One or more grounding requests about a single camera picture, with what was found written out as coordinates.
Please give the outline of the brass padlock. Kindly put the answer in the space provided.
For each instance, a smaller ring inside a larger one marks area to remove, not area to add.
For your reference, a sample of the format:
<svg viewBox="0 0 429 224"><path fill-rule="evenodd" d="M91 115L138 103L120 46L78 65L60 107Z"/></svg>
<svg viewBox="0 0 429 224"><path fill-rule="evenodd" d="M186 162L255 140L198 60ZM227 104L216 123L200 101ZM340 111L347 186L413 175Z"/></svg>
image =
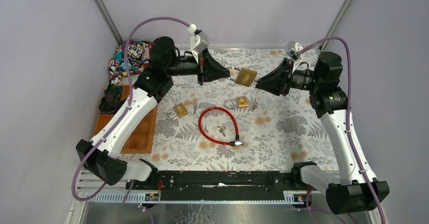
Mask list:
<svg viewBox="0 0 429 224"><path fill-rule="evenodd" d="M228 80L235 82L238 85L249 87L255 81L256 76L258 75L257 71L250 70L247 68L236 68L236 67L227 67L232 75L232 71L238 71L238 74L235 78L227 77Z"/></svg>
<svg viewBox="0 0 429 224"><path fill-rule="evenodd" d="M173 121L187 115L188 113L189 112L185 105L183 103L179 103L166 113L166 118Z"/></svg>
<svg viewBox="0 0 429 224"><path fill-rule="evenodd" d="M245 96L237 97L236 99L226 100L224 102L224 107L227 109L246 108L248 107L248 105L249 103L247 97Z"/></svg>

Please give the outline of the silver keys of cable lock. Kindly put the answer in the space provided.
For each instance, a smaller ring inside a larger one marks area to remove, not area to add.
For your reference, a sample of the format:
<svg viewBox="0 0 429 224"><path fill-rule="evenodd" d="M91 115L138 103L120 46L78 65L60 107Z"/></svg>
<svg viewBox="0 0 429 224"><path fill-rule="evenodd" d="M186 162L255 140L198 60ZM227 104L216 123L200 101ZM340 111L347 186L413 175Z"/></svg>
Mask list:
<svg viewBox="0 0 429 224"><path fill-rule="evenodd" d="M223 126L217 126L217 128L218 128L218 131L225 137L226 136L226 134L225 134L225 127L223 127Z"/></svg>

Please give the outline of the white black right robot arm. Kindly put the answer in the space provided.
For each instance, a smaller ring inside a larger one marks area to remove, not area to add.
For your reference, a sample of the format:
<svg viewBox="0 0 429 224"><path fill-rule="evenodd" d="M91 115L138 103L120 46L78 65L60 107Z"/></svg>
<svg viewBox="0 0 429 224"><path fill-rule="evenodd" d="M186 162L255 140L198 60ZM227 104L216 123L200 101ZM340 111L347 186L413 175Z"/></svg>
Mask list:
<svg viewBox="0 0 429 224"><path fill-rule="evenodd" d="M312 78L310 103L331 141L339 176L310 161L294 164L290 183L298 190L307 185L318 190L334 214L373 211L390 188L386 181L377 179L360 147L352 114L347 110L348 97L338 86L342 69L338 54L322 52L314 71L307 73Z"/></svg>

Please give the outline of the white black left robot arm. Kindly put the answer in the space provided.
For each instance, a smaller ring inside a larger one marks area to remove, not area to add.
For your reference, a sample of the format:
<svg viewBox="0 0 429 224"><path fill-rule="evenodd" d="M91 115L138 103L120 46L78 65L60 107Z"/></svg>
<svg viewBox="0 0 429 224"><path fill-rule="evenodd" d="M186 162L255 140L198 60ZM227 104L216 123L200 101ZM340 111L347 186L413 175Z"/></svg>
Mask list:
<svg viewBox="0 0 429 224"><path fill-rule="evenodd" d="M209 52L207 46L196 55L180 55L172 38L163 36L153 42L149 51L149 66L143 70L130 89L129 96L90 141L80 140L76 150L81 168L91 172L104 185L113 186L120 180L136 180L144 189L156 185L154 167L140 160L127 162L119 154L132 132L172 88L174 76L196 75L204 84L229 78L233 67L224 67Z"/></svg>

